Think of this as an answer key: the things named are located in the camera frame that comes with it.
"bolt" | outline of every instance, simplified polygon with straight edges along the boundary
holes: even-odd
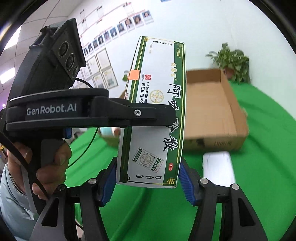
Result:
[[[59,191],[63,191],[66,188],[66,186],[64,184],[59,185],[59,187],[57,188]]]
[[[237,184],[232,184],[231,186],[234,190],[239,190],[239,185]]]
[[[141,116],[141,114],[142,114],[140,110],[135,110],[133,113],[134,113],[135,116],[137,116],[137,117]]]
[[[95,178],[89,179],[89,184],[95,184],[95,183],[96,183],[96,179]]]
[[[207,184],[207,183],[209,182],[209,180],[206,179],[206,178],[202,178],[202,179],[200,179],[200,182],[201,182],[202,184]]]

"green tablecloth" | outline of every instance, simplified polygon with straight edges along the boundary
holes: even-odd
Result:
[[[296,215],[296,121],[271,98],[251,85],[232,84],[239,104],[248,113],[250,135],[231,153],[237,183],[253,205],[270,241],[278,241]],[[95,129],[72,145],[73,162],[87,147]],[[202,176],[202,155],[184,157]],[[81,185],[107,168],[117,149],[96,137],[89,150],[66,174],[67,186]],[[186,201],[180,183],[176,189],[149,189],[116,185],[111,201],[100,208],[110,240],[187,240],[196,207]],[[80,209],[76,217],[81,222]],[[217,205],[213,240],[218,240],[221,205]]]

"open cardboard box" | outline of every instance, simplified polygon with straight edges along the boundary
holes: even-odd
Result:
[[[186,98],[183,150],[242,147],[249,134],[247,119],[220,69],[187,71]],[[108,145],[118,146],[118,138],[103,138]]]

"ceiling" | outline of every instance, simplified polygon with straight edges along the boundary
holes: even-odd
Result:
[[[46,25],[68,19],[70,13],[83,0],[48,0],[38,8],[22,25],[18,43],[0,56],[0,75],[15,67],[15,74],[25,58],[29,46],[36,40],[40,29]],[[0,84],[0,106],[6,103],[14,78],[3,85]]]

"ceiling light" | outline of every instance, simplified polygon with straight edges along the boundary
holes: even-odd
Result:
[[[13,34],[13,36],[10,38],[10,40],[8,41],[8,43],[6,44],[4,50],[12,47],[13,45],[16,45],[17,44],[17,41],[18,41],[18,37],[20,35],[20,29],[21,29],[22,26],[20,26],[16,31],[15,33]]]
[[[15,68],[11,68],[10,70],[7,70],[5,73],[0,75],[0,81],[1,84],[4,84],[8,80],[12,79],[15,76]]]

